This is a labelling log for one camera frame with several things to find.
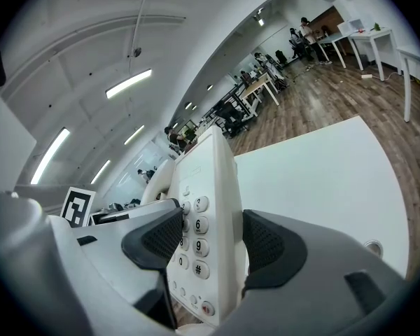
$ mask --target fluorescent light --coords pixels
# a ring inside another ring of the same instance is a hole
[[[120,184],[121,183],[121,181],[126,177],[126,175],[127,175],[127,172],[125,173],[125,175],[120,179],[120,181],[118,182],[118,184]]]
[[[137,162],[138,162],[138,161],[140,161],[140,159],[141,159],[142,157],[143,157],[143,155],[141,155],[141,156],[139,157],[139,159],[135,161],[134,165],[136,165],[136,164],[137,164]]]
[[[117,93],[123,91],[125,88],[128,88],[129,86],[143,80],[146,77],[151,76],[151,69],[144,71],[142,73],[139,73],[138,75],[128,78],[127,80],[119,83],[118,85],[116,85],[115,87],[112,87],[110,90],[106,91],[106,96],[107,98],[111,98],[113,96],[115,96]]]
[[[53,143],[51,143],[51,146],[43,156],[41,163],[36,169],[36,173],[33,175],[31,184],[37,184],[39,182],[39,179],[42,177],[42,173],[45,171],[45,168],[51,161],[51,158],[53,158],[57,149],[61,146],[62,142],[68,137],[69,134],[70,132],[67,129],[62,128],[61,132],[57,135],[56,139],[53,141]]]
[[[145,127],[145,125],[142,125],[137,131],[135,131],[134,133],[133,133],[133,135],[131,136],[131,137],[129,137],[128,139],[126,139],[126,142],[125,142],[125,146],[131,141],[131,139],[133,139],[136,135],[137,135],[137,133],[139,133],[143,128]]]
[[[106,163],[104,163],[104,166],[101,167],[101,169],[99,170],[99,172],[97,173],[97,175],[92,179],[92,182],[90,182],[90,184],[93,184],[97,181],[99,175],[105,170],[105,168],[109,165],[111,161],[108,160]]]

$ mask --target chair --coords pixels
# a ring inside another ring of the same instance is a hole
[[[235,137],[243,129],[249,130],[246,127],[246,122],[243,122],[244,113],[238,111],[230,102],[218,104],[217,107],[215,114],[225,120],[225,129],[231,137]]]

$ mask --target hash key button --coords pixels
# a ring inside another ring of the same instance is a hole
[[[205,280],[208,279],[210,276],[209,266],[201,260],[193,261],[192,269],[195,275],[201,279]]]

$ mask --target white desk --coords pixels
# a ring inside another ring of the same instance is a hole
[[[383,72],[383,66],[381,64],[381,58],[379,57],[378,48],[377,48],[377,44],[375,43],[375,40],[383,36],[389,36],[391,39],[392,48],[395,51],[395,63],[397,64],[397,71],[398,71],[398,74],[401,75],[400,59],[398,58],[397,45],[396,45],[395,38],[392,33],[392,29],[389,29],[388,27],[383,27],[379,31],[372,30],[369,32],[355,32],[352,35],[349,35],[349,41],[350,41],[351,47],[353,48],[353,52],[355,53],[356,59],[358,60],[359,69],[361,71],[364,70],[364,68],[359,58],[358,50],[356,49],[354,40],[370,42],[370,44],[372,45],[373,54],[375,56],[375,61],[377,62],[377,66],[378,66],[379,79],[381,81],[384,81],[384,72]]]
[[[274,94],[272,93],[272,91],[270,90],[270,88],[268,87],[267,83],[270,83],[272,85],[272,88],[274,88],[276,93],[279,93],[279,91],[277,91],[277,89],[274,86],[274,83],[271,81],[269,75],[267,73],[264,73],[263,75],[261,75],[258,79],[258,81],[252,83],[252,85],[250,85],[249,87],[247,87],[244,92],[241,94],[241,96],[239,96],[240,99],[244,99],[244,102],[248,105],[249,109],[252,111],[252,113],[255,116],[258,116],[257,113],[253,110],[252,106],[247,102],[247,97],[250,94],[254,94],[255,98],[258,99],[259,102],[261,102],[261,99],[258,97],[258,95],[256,94],[256,90],[258,88],[261,88],[262,86],[265,86],[266,90],[269,92],[271,98],[274,100],[275,104],[278,106],[279,102],[277,101],[277,98],[275,98]]]
[[[344,62],[344,59],[342,58],[341,53],[339,52],[339,49],[338,49],[338,48],[337,48],[337,46],[336,46],[336,42],[338,42],[339,40],[342,40],[342,39],[344,39],[344,38],[346,38],[346,36],[343,36],[340,32],[337,32],[336,34],[331,34],[331,35],[329,35],[329,36],[327,36],[327,37],[325,37],[325,38],[322,38],[321,40],[317,41],[317,43],[318,43],[318,44],[319,44],[319,46],[321,47],[322,52],[323,52],[323,54],[325,55],[325,58],[326,58],[328,61],[330,61],[330,59],[328,58],[328,56],[327,56],[327,54],[326,54],[325,50],[323,49],[322,43],[331,43],[331,44],[333,45],[333,47],[335,48],[335,50],[336,50],[336,52],[337,52],[337,55],[339,56],[339,59],[341,60],[342,66],[343,66],[344,68],[346,68],[346,67],[345,67],[345,62]],[[342,52],[344,53],[344,55],[345,55],[345,56],[347,56],[347,54],[346,54],[346,52],[345,52],[345,49],[344,49],[344,47],[342,46],[342,44],[340,43],[339,45],[341,46],[341,49],[342,49]]]
[[[391,163],[360,117],[235,157],[243,209],[322,225],[383,246],[403,277],[409,232]]]
[[[400,53],[400,61],[405,75],[405,121],[409,122],[411,114],[411,75],[409,60],[416,64],[420,63],[420,47],[417,45],[405,45],[397,48]]]

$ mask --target telephone handset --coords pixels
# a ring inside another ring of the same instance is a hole
[[[146,186],[140,205],[155,202],[159,194],[161,195],[161,200],[165,198],[165,193],[168,192],[173,179],[174,165],[173,160],[165,160],[157,168],[157,171]]]

